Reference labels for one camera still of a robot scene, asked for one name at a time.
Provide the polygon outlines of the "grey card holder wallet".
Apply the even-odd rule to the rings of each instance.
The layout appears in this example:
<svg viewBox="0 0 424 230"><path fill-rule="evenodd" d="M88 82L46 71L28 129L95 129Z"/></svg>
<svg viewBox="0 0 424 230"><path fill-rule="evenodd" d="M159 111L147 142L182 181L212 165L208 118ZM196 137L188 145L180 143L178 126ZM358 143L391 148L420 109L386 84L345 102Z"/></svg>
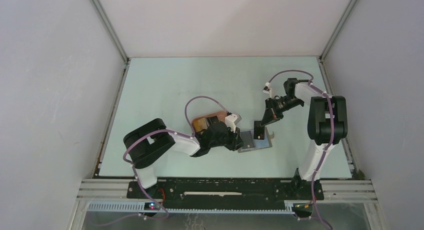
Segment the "grey card holder wallet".
<svg viewBox="0 0 424 230"><path fill-rule="evenodd" d="M253 133L254 130L245 130L245 131L251 131L252 133L252 137L253 137ZM257 150L262 150L262 149L268 149L268 148L272 148L272 139L274 138L273 135L269 134L269 131L267 128L265 128L265 137L264 140L254 140L255 143L255 148L252 149L247 149L247 150L242 150L241 148L239 150L237 150L238 153L245 153L245 152L251 152L251 151L257 151Z"/></svg>

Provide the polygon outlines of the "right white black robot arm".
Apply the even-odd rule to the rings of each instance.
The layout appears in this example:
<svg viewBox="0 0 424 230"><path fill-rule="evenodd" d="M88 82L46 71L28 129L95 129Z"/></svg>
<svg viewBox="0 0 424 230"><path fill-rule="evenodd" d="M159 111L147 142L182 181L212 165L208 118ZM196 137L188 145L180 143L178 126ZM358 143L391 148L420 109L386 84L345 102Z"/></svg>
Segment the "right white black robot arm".
<svg viewBox="0 0 424 230"><path fill-rule="evenodd" d="M292 195L303 199L311 192L307 181L319 180L329 153L348 134L347 102L345 97L327 94L308 80L289 78L283 86L284 96L265 100L265 111L259 124L265 127L283 119L284 112L294 107L309 106L307 134L310 144L297 169L300 180L290 186Z"/></svg>

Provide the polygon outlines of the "black credit card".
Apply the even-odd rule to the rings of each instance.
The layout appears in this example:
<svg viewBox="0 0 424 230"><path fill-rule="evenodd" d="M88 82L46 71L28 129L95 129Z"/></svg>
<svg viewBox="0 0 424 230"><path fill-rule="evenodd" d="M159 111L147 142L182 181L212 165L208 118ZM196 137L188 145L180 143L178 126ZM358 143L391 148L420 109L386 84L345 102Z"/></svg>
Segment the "black credit card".
<svg viewBox="0 0 424 230"><path fill-rule="evenodd" d="M265 126L261 124L261 121L253 122L253 138L255 140L265 139Z"/></svg>

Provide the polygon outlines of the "pink oval tray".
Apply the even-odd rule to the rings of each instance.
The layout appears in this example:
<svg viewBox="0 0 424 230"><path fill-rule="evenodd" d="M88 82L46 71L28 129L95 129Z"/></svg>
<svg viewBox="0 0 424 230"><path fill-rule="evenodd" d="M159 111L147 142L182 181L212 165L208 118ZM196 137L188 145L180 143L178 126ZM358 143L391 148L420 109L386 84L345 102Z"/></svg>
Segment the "pink oval tray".
<svg viewBox="0 0 424 230"><path fill-rule="evenodd" d="M209 113L209 114L206 114L206 115L203 115L203 116L199 116L199 117L196 117L194 119L206 118L207 121L208 121L208 127L209 127L210 125L212 125L212 124L214 124L216 122L224 122L225 121L225 117L227 115L228 115L227 111L222 110L222 111L217 111L217 112Z"/></svg>

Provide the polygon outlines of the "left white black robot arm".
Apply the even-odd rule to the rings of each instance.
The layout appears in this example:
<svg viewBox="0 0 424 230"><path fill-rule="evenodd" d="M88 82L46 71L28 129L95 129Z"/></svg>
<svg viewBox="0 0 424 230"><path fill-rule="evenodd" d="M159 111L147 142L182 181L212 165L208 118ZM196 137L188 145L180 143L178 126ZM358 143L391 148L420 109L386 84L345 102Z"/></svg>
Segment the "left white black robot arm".
<svg viewBox="0 0 424 230"><path fill-rule="evenodd" d="M212 148L225 147L236 151L243 147L241 131L236 126L238 116L230 114L200 117L192 121L194 136L173 131L160 118L133 130L123 138L126 151L124 161L130 163L140 181L139 192L146 198L158 192L157 176L153 164L168 151L200 157Z"/></svg>

